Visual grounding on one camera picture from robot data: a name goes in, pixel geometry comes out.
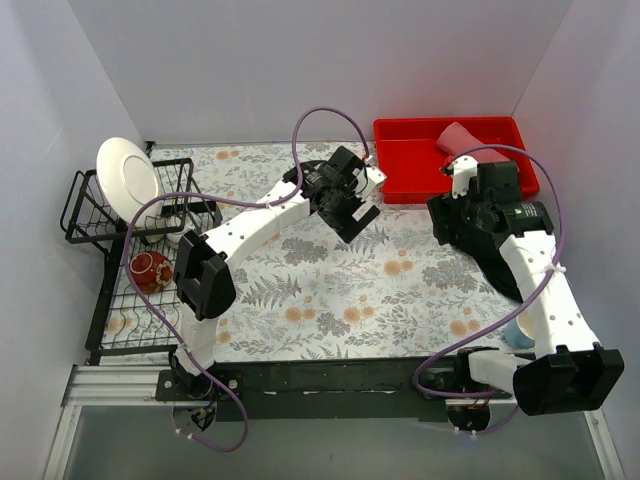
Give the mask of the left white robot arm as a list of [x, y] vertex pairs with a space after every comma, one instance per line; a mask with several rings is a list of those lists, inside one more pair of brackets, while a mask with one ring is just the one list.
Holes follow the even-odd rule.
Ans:
[[355, 212], [386, 181], [376, 166], [339, 147], [327, 160], [304, 162], [283, 175], [259, 201], [202, 234], [185, 233], [174, 263], [174, 283], [181, 302], [180, 341], [170, 357], [178, 387], [193, 400], [213, 386], [212, 367], [217, 322], [237, 297], [236, 271], [267, 240], [283, 229], [318, 215], [343, 242], [349, 243], [380, 213]]

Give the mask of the black t shirt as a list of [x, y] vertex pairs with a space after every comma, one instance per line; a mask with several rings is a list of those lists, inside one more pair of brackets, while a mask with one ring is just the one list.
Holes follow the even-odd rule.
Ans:
[[451, 245], [476, 262], [489, 284], [506, 298], [521, 303], [516, 280], [502, 258], [493, 234], [474, 224], [474, 206], [465, 198], [451, 194], [426, 202], [433, 224], [433, 235], [440, 245]]

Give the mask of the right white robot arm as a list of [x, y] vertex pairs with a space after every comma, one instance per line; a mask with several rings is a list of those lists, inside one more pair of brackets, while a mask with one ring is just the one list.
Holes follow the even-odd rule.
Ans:
[[563, 268], [546, 207], [524, 200], [513, 162], [451, 165], [457, 233], [486, 236], [506, 264], [532, 328], [535, 358], [495, 351], [469, 355], [452, 373], [454, 389], [475, 397], [488, 385], [515, 396], [529, 416], [601, 407], [624, 370], [621, 353], [605, 349], [586, 323]]

